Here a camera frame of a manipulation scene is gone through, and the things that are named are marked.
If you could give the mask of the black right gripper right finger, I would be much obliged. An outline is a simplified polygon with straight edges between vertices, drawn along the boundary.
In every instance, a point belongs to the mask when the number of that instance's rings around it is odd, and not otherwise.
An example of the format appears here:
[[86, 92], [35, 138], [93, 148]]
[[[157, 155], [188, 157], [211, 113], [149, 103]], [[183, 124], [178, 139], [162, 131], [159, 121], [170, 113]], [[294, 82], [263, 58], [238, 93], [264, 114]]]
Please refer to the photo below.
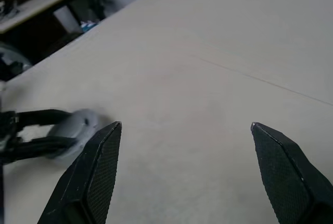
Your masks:
[[251, 133], [279, 223], [332, 223], [332, 184], [283, 133], [254, 122]]

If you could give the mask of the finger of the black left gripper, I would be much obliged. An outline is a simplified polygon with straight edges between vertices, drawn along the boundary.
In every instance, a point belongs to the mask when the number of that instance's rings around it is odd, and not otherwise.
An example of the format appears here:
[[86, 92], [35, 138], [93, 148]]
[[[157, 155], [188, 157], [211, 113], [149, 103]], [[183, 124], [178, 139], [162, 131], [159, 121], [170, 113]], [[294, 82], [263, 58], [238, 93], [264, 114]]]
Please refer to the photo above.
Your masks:
[[19, 126], [46, 126], [56, 125], [69, 118], [72, 114], [57, 109], [45, 109], [25, 111], [17, 113], [17, 125]]
[[20, 143], [15, 147], [15, 158], [54, 157], [77, 144], [75, 138], [46, 136]]

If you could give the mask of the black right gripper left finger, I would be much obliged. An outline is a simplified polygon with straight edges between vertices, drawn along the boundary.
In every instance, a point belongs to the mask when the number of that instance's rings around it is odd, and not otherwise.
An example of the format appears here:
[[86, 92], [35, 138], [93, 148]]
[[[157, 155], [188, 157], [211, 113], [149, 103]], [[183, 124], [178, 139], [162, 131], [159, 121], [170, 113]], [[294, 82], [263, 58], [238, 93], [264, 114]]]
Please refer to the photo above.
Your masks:
[[116, 181], [122, 123], [99, 130], [56, 184], [39, 223], [106, 223]]

